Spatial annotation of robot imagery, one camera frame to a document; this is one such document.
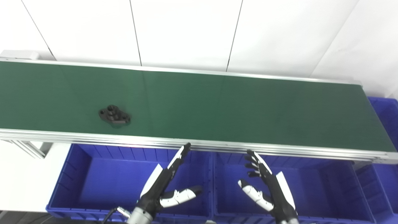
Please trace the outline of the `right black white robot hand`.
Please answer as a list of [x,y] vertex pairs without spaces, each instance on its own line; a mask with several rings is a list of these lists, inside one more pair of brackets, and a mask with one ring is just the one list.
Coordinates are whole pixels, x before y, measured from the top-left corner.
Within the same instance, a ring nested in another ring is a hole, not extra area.
[[248,172],[248,176],[260,177],[268,187],[270,195],[257,190],[246,180],[240,179],[238,185],[244,193],[258,206],[269,212],[276,224],[298,224],[299,218],[294,198],[283,172],[274,174],[265,160],[253,150],[248,149],[244,158],[248,161],[245,167],[252,169]]

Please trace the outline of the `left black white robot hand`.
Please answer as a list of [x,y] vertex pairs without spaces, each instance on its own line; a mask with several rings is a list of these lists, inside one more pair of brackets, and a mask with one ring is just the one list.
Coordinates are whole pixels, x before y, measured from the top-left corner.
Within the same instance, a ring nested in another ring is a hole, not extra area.
[[151,222],[163,208],[185,203],[202,193],[203,187],[200,185],[183,190],[165,191],[190,150],[191,143],[188,142],[180,147],[166,168],[163,168],[160,164],[155,167],[141,191],[140,199],[132,211],[131,219],[134,216],[140,216],[141,219],[144,218]]

